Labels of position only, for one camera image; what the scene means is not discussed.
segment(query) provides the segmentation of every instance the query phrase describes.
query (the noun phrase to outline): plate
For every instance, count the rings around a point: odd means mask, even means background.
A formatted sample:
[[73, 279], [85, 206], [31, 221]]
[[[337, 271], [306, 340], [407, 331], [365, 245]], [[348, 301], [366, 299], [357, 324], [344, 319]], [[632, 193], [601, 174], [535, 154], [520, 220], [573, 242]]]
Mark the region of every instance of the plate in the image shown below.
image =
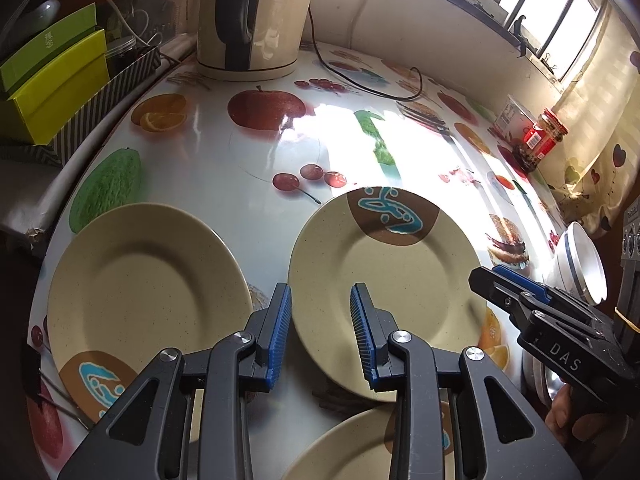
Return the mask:
[[[445, 478], [455, 478], [449, 404], [442, 409]], [[284, 473], [282, 480], [388, 480], [393, 449], [395, 406], [386, 404], [338, 424]]]
[[363, 187], [323, 205], [303, 227], [289, 264], [292, 317], [325, 374], [370, 399], [350, 314], [350, 291], [364, 282], [400, 328], [455, 352], [476, 345], [486, 301], [468, 276], [480, 265], [457, 224], [428, 200], [393, 187]]
[[238, 264], [206, 224], [166, 205], [126, 205], [98, 216], [62, 255], [49, 291], [51, 353], [97, 422], [161, 349], [211, 348], [251, 312]]

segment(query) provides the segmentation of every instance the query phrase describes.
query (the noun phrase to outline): curtain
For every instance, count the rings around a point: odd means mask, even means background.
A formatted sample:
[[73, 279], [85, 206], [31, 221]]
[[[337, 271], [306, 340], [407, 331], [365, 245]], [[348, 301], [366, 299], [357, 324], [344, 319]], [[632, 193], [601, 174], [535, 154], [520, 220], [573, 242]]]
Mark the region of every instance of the curtain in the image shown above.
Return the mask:
[[608, 6], [594, 49], [553, 111], [569, 134], [539, 165], [565, 221], [610, 230], [640, 162], [640, 53]]

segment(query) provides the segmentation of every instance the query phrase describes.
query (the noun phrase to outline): yellow box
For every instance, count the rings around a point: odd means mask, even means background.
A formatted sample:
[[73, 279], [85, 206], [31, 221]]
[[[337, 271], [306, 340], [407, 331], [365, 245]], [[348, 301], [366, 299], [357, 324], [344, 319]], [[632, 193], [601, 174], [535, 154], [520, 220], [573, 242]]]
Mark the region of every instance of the yellow box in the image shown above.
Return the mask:
[[38, 70], [0, 101], [0, 136], [47, 144], [109, 82], [104, 31], [98, 30]]

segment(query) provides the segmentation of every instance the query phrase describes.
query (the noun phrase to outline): green box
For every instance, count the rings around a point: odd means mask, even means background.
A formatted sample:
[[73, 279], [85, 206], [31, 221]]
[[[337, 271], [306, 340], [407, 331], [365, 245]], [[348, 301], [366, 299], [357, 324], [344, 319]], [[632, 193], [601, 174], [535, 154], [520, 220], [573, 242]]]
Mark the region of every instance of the green box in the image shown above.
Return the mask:
[[109, 82], [104, 31], [96, 30], [38, 70], [0, 100], [0, 137], [48, 144], [74, 114]]
[[9, 97], [32, 75], [95, 30], [95, 4], [65, 16], [43, 30], [0, 65], [0, 96]]

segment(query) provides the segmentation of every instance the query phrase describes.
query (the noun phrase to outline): plate rim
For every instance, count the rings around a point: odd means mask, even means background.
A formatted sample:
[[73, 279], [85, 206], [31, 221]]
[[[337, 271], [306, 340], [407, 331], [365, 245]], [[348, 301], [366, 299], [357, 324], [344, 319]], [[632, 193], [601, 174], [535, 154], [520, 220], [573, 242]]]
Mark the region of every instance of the plate rim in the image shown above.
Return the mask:
[[[328, 200], [327, 202], [323, 203], [316, 211], [313, 212], [313, 214], [307, 219], [307, 221], [305, 222], [305, 224], [303, 225], [302, 229], [300, 229], [300, 232], [298, 234], [298, 236], [296, 237], [296, 241], [293, 245], [293, 248], [291, 250], [291, 256], [289, 258], [289, 269], [287, 271], [287, 283], [291, 283], [291, 272], [292, 272], [292, 265], [291, 262], [293, 260], [293, 254], [294, 251], [296, 249], [296, 245], [298, 244], [298, 241], [302, 238], [303, 234], [306, 232], [306, 229], [311, 225], [311, 222], [316, 218], [316, 216], [330, 203], [338, 200], [338, 199], [342, 199], [342, 200], [347, 200], [347, 195], [350, 192], [354, 192], [354, 191], [358, 191], [360, 189], [364, 189], [366, 187], [393, 187], [395, 189], [399, 189], [402, 191], [406, 191], [409, 193], [412, 193], [416, 196], [419, 196], [420, 198], [426, 200], [427, 202], [430, 202], [431, 204], [433, 204], [434, 206], [436, 206], [439, 209], [438, 212], [438, 216], [440, 216], [440, 213], [445, 214], [455, 225], [456, 227], [460, 230], [460, 232], [462, 232], [462, 234], [464, 235], [465, 239], [468, 241], [469, 245], [471, 246], [473, 253], [474, 253], [474, 257], [476, 259], [476, 261], [478, 262], [477, 266], [479, 267], [481, 265], [480, 262], [480, 258], [478, 257], [478, 253], [476, 252], [476, 249], [474, 248], [473, 244], [471, 243], [471, 240], [469, 240], [469, 238], [466, 236], [466, 233], [462, 230], [462, 227], [460, 227], [460, 225], [446, 212], [446, 210], [444, 210], [443, 208], [441, 208], [438, 204], [436, 204], [435, 202], [432, 202], [431, 200], [429, 200], [428, 198], [425, 198], [423, 195], [419, 194], [418, 192], [414, 192], [412, 190], [409, 189], [405, 189], [403, 187], [399, 187], [399, 186], [392, 186], [392, 185], [387, 185], [387, 186], [382, 186], [379, 184], [373, 184], [373, 185], [362, 185], [362, 186], [358, 186], [355, 187], [354, 189], [350, 189], [345, 193], [342, 193], [340, 195], [334, 196], [332, 197], [330, 200]], [[481, 304], [482, 304], [482, 309], [484, 309], [487, 306], [487, 302], [485, 300], [481, 300]], [[350, 387], [346, 386], [345, 384], [342, 384], [341, 382], [338, 382], [335, 378], [333, 378], [331, 375], [329, 375], [327, 373], [327, 371], [324, 370], [323, 366], [318, 363], [316, 361], [316, 359], [314, 358], [314, 354], [312, 353], [312, 349], [307, 345], [307, 341], [305, 338], [303, 338], [300, 335], [300, 330], [299, 330], [299, 326], [300, 324], [296, 322], [296, 318], [299, 318], [299, 316], [296, 316], [296, 309], [294, 307], [294, 300], [293, 300], [293, 296], [292, 296], [292, 302], [291, 302], [291, 320], [294, 323], [295, 327], [296, 327], [296, 332], [298, 333], [298, 338], [300, 339], [300, 342], [302, 343], [302, 346], [304, 347], [306, 353], [309, 355], [310, 359], [316, 364], [316, 366], [318, 366], [320, 368], [320, 370], [322, 371], [322, 373], [324, 375], [326, 375], [329, 379], [331, 379], [334, 383], [338, 384], [338, 386], [340, 386], [341, 388], [347, 390], [348, 392], [352, 393], [353, 395], [356, 395], [358, 397], [362, 397], [364, 399], [372, 399], [372, 400], [376, 400], [377, 402], [384, 402], [384, 403], [394, 403], [396, 402], [396, 396], [391, 392], [389, 394], [389, 392], [383, 392], [382, 394], [378, 393], [375, 396], [373, 395], [369, 395], [369, 396], [364, 396], [363, 394], [359, 393], [359, 392], [355, 392], [353, 391]]]
[[[82, 239], [82, 233], [87, 231], [91, 225], [95, 225], [97, 222], [99, 221], [104, 221], [104, 218], [108, 218], [109, 216], [113, 216], [114, 214], [120, 214], [121, 211], [123, 210], [129, 210], [129, 209], [139, 209], [139, 208], [144, 208], [144, 209], [156, 209], [156, 210], [165, 210], [165, 211], [171, 211], [172, 213], [178, 213], [182, 216], [184, 216], [185, 218], [189, 218], [190, 221], [195, 222], [196, 224], [198, 224], [200, 226], [200, 228], [203, 228], [208, 234], [211, 234], [213, 239], [216, 241], [216, 244], [218, 244], [219, 246], [222, 246], [224, 249], [226, 249], [226, 252], [228, 253], [228, 256], [231, 259], [232, 265], [233, 265], [233, 271], [237, 271], [238, 275], [242, 278], [242, 283], [244, 283], [244, 289], [246, 290], [246, 298], [245, 298], [245, 307], [246, 307], [246, 313], [247, 313], [247, 318], [248, 316], [251, 315], [251, 313], [253, 312], [253, 305], [252, 305], [252, 301], [251, 301], [251, 294], [249, 292], [249, 288], [247, 285], [247, 281], [244, 277], [244, 274], [242, 273], [242, 270], [240, 268], [240, 265], [238, 264], [238, 261], [236, 260], [235, 256], [233, 255], [233, 253], [231, 252], [231, 250], [229, 249], [229, 247], [225, 244], [224, 240], [205, 222], [203, 222], [201, 219], [197, 218], [197, 216], [189, 213], [188, 211], [185, 211], [183, 209], [180, 209], [178, 207], [169, 205], [169, 204], [164, 204], [164, 203], [158, 203], [158, 202], [134, 202], [134, 203], [130, 203], [130, 204], [125, 204], [122, 206], [118, 206], [115, 207], [113, 209], [110, 209], [108, 211], [106, 211], [105, 213], [97, 216], [96, 218], [94, 218], [93, 220], [91, 220], [91, 222], [89, 222], [78, 234], [74, 235], [74, 237], [72, 238], [72, 240], [69, 242], [69, 244], [66, 246], [64, 252], [62, 253], [62, 255], [60, 256], [60, 259], [58, 260], [57, 264], [56, 264], [56, 268], [53, 271], [53, 275], [51, 278], [51, 282], [49, 284], [49, 291], [47, 292], [47, 319], [49, 320], [49, 322], [47, 323], [47, 328], [49, 330], [49, 347], [50, 347], [50, 354], [53, 360], [53, 364], [56, 368], [56, 371], [58, 373], [58, 375], [60, 375], [60, 372], [62, 371], [62, 368], [66, 365], [65, 363], [60, 363], [60, 354], [58, 352], [58, 358], [56, 358], [56, 344], [54, 343], [54, 341], [56, 339], [58, 339], [56, 337], [56, 332], [58, 332], [57, 326], [58, 323], [51, 323], [50, 322], [50, 305], [52, 303], [51, 299], [52, 299], [52, 291], [54, 290], [54, 282], [56, 281], [56, 277], [58, 276], [58, 278], [60, 278], [60, 263], [63, 262], [63, 259], [65, 257], [65, 255], [68, 254], [68, 250], [69, 248], [71, 248], [74, 244], [78, 245], [80, 242], [78, 242], [77, 240]], [[69, 395], [71, 396], [71, 398], [74, 400], [74, 402], [77, 402], [73, 392], [69, 389], [68, 385], [65, 383], [65, 381], [63, 380], [62, 376], [60, 376], [60, 380], [62, 381], [62, 384], [65, 387], [65, 390], [68, 391]]]
[[305, 448], [304, 451], [302, 451], [296, 457], [296, 459], [289, 465], [289, 467], [287, 467], [287, 470], [283, 473], [282, 480], [292, 480], [292, 479], [289, 478], [289, 476], [291, 475], [291, 471], [296, 466], [298, 466], [298, 464], [301, 463], [312, 452], [312, 450], [316, 446], [318, 446], [319, 444], [321, 444], [325, 440], [328, 440], [328, 439], [332, 438], [335, 433], [340, 433], [341, 431], [344, 430], [345, 427], [348, 427], [348, 426], [350, 426], [352, 424], [357, 426], [358, 423], [363, 418], [369, 418], [370, 416], [372, 416], [374, 414], [374, 412], [375, 413], [388, 412], [389, 416], [391, 416], [392, 413], [394, 412], [395, 408], [396, 408], [396, 404], [394, 402], [386, 402], [385, 404], [381, 404], [380, 406], [376, 406], [375, 408], [371, 408], [370, 410], [365, 410], [364, 412], [361, 412], [361, 413], [358, 413], [356, 415], [350, 416], [346, 420], [343, 420], [340, 424], [337, 424], [336, 426], [332, 427], [329, 431], [323, 433], [318, 438], [316, 438], [311, 444], [309, 444]]

